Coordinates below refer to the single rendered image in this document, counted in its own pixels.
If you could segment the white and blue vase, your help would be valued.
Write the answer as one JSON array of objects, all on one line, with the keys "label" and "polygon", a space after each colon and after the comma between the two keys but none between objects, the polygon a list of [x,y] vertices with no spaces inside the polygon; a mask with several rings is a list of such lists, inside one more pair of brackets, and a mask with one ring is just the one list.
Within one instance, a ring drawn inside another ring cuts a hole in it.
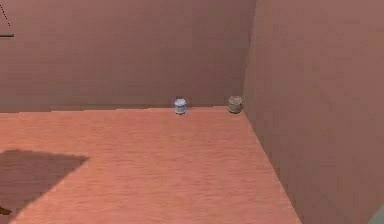
[{"label": "white and blue vase", "polygon": [[184,114],[186,112],[186,100],[183,98],[178,98],[174,102],[175,113]]}]

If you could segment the brown round pot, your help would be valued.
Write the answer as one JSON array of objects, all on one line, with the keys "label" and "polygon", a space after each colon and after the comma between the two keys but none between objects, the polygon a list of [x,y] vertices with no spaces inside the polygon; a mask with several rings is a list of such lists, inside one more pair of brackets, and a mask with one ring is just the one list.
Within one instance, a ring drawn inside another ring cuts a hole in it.
[{"label": "brown round pot", "polygon": [[228,99],[228,111],[234,114],[240,113],[242,111],[243,100],[240,96],[231,96]]}]

